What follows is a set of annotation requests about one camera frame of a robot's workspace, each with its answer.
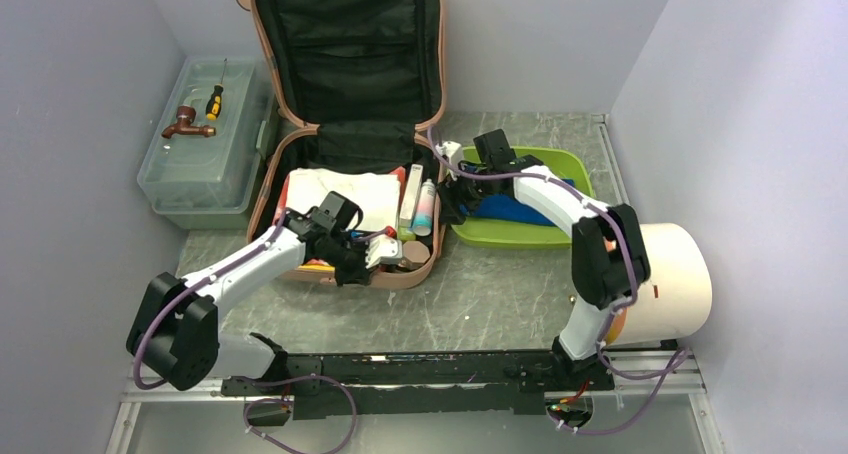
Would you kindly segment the blue towel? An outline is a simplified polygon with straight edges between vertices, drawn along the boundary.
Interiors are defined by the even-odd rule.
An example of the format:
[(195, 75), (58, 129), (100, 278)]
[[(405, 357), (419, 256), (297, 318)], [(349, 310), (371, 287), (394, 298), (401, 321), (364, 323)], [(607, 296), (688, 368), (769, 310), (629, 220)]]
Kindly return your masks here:
[(547, 175), (519, 175), (484, 182), (487, 197), (469, 217), (510, 219), (515, 222), (554, 225), (564, 232), (584, 217), (603, 209), (564, 180)]

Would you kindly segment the green plastic tray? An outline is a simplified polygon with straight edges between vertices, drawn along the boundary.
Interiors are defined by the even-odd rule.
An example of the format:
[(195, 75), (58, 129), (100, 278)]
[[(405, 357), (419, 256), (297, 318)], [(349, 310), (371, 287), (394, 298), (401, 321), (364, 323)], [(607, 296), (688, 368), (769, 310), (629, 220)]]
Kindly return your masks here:
[[(538, 158), (582, 194), (595, 196), (588, 172), (575, 154), (547, 147), (514, 146), (513, 150), (518, 157), (532, 155)], [(554, 225), (522, 221), (468, 217), (464, 224), (453, 225), (452, 228), (464, 243), (474, 247), (559, 249), (569, 248), (572, 244), (570, 237)]]

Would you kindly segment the pink hard-shell suitcase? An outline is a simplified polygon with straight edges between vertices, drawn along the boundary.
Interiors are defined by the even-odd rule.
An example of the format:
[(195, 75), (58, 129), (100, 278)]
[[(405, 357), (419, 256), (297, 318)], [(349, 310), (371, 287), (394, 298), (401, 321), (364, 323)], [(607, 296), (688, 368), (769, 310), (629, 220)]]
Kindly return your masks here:
[(273, 223), (298, 168), (445, 171), (426, 131), (446, 107), (442, 0), (237, 0), (253, 18), (280, 116), (247, 236)]

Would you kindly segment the cream appliance with orange rim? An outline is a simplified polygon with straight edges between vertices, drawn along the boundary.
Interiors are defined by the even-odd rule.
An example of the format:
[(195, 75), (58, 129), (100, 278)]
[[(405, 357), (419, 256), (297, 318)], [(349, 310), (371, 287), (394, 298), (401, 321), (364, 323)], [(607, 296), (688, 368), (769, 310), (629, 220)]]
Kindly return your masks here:
[(609, 346), (690, 336), (711, 311), (710, 274), (694, 238), (672, 223), (640, 228), (651, 275), (639, 287), (637, 302), (613, 321), (605, 338)]

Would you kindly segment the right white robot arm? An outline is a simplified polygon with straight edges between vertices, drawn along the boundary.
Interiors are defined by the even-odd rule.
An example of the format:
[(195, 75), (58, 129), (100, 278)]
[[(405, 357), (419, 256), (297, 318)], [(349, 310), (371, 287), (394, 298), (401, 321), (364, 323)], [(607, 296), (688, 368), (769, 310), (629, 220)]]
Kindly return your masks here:
[(615, 318), (638, 299), (651, 265), (635, 210), (608, 205), (569, 185), (538, 157), (520, 156), (503, 130), (474, 140), (478, 163), (468, 164), (462, 148), (433, 142), (435, 158), (448, 171), (440, 182), (442, 220), (460, 225), (493, 195), (507, 196), (544, 216), (571, 241), (571, 278), (577, 292), (572, 313), (557, 335), (551, 375), (574, 389), (590, 373), (587, 359), (603, 357)]

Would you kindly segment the pink blue spray bottle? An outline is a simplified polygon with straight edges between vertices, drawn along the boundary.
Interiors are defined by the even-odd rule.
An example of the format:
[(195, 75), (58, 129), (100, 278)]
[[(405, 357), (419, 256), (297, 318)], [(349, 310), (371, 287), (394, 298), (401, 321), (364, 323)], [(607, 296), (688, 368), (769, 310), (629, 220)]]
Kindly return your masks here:
[(436, 184), (432, 180), (424, 181), (411, 223), (411, 230), (418, 237), (428, 236), (433, 232), (436, 197)]

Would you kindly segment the white cosmetic box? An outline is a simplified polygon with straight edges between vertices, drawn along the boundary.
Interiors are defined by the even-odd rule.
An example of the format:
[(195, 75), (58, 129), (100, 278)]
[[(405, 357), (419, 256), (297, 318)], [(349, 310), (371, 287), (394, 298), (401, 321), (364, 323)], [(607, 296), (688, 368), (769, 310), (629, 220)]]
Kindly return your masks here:
[(423, 180), (424, 167), (421, 164), (412, 164), (407, 173), (405, 190), (398, 211), (400, 228), (410, 228), (412, 225)]

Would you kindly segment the green yellow bottle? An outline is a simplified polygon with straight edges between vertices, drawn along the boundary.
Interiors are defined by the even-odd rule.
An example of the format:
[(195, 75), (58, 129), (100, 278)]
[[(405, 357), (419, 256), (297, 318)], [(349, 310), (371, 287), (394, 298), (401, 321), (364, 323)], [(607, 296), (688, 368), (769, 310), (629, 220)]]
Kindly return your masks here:
[(398, 227), (396, 229), (397, 239), (402, 242), (415, 241), (417, 239), (416, 234), (409, 227)]

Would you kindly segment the pink hexagonal lid jar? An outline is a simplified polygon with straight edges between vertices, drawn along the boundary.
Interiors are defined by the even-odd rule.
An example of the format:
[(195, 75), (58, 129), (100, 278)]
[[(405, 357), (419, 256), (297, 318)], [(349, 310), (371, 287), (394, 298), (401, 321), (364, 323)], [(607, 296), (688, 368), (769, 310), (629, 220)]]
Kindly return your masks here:
[(399, 266), (414, 271), (423, 267), (430, 259), (431, 252), (424, 243), (413, 240), (402, 243), (402, 259)]

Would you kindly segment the translucent plastic toolbox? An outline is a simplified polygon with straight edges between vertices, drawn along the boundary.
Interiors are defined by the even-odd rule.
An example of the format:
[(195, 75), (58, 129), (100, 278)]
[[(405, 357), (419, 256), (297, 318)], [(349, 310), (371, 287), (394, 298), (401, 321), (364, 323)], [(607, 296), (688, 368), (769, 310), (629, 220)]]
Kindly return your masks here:
[[(227, 58), (220, 116), (206, 118), (224, 59), (184, 62), (137, 175), (153, 212), (187, 230), (246, 228), (276, 136), (275, 96), (260, 59)], [(217, 134), (162, 138), (181, 105), (196, 110), (195, 125), (212, 126)]]

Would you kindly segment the yellow black screwdriver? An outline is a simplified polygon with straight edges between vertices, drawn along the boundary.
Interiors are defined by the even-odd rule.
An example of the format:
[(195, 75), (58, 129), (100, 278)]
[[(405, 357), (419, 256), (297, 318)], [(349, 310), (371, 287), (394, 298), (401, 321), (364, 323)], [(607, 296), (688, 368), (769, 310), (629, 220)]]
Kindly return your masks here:
[(224, 59), (221, 76), (219, 81), (213, 86), (212, 92), (207, 100), (205, 107), (205, 116), (208, 120), (216, 121), (221, 113), (223, 104), (224, 79), (226, 76), (228, 59)]

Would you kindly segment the brown brass faucet valve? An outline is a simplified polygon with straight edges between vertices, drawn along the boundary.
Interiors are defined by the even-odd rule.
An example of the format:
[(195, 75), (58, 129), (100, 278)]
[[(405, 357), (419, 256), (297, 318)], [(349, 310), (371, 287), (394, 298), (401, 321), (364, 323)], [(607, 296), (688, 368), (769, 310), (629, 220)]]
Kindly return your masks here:
[(171, 139), (174, 135), (214, 137), (217, 131), (209, 125), (195, 125), (196, 110), (189, 105), (181, 105), (176, 109), (175, 122), (161, 132), (161, 137)]

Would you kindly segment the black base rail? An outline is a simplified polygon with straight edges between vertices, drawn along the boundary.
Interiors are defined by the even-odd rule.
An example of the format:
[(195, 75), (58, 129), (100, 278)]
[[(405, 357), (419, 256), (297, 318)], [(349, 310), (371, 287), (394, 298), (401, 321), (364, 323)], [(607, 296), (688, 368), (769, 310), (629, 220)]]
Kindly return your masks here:
[(286, 358), (257, 381), (223, 381), (225, 397), (283, 399), (296, 420), (329, 416), (510, 411), (541, 415), (549, 401), (613, 390), (595, 360), (570, 365), (547, 349), (315, 354)]

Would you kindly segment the aluminium frame profile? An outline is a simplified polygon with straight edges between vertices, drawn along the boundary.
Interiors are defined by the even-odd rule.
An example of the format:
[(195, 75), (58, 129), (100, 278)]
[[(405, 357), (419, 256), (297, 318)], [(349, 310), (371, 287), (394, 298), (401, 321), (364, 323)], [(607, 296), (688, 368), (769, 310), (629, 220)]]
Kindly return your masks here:
[(589, 434), (589, 404), (610, 395), (686, 395), (704, 448), (726, 448), (711, 417), (695, 357), (673, 349), (612, 350), (602, 361), (568, 361), (551, 350), (286, 354), (260, 380), (214, 375), (192, 388), (127, 387), (108, 452), (125, 453), (144, 403), (267, 403), (292, 419), (355, 413), (414, 414), (510, 410), (546, 413), (560, 429)]

